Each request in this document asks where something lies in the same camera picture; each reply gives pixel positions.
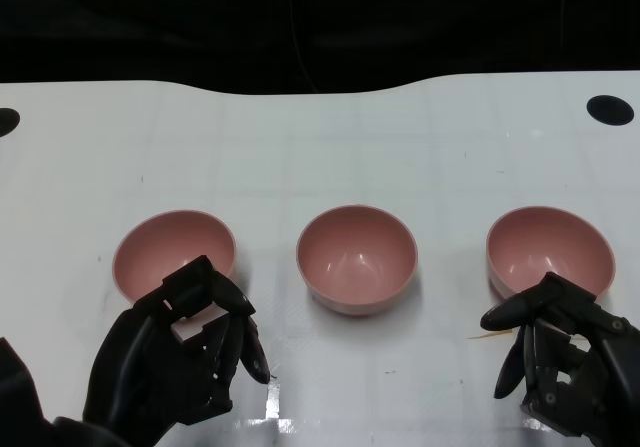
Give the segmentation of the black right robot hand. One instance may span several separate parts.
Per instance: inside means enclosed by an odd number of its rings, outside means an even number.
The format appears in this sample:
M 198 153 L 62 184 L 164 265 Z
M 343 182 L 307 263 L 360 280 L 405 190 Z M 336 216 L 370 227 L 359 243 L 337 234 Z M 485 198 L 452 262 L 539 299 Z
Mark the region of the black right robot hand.
M 524 414 L 595 446 L 639 443 L 639 331 L 552 272 L 486 312 L 487 331 L 515 328 L 494 396 L 526 385 Z

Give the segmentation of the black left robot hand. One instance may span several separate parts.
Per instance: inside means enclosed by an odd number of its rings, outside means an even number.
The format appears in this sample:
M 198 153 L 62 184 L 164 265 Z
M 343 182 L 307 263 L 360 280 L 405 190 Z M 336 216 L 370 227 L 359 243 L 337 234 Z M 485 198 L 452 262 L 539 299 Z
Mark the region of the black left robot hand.
M 176 424 L 229 412 L 239 365 L 271 379 L 244 293 L 201 255 L 117 319 L 93 364 L 84 421 L 131 446 L 154 446 Z

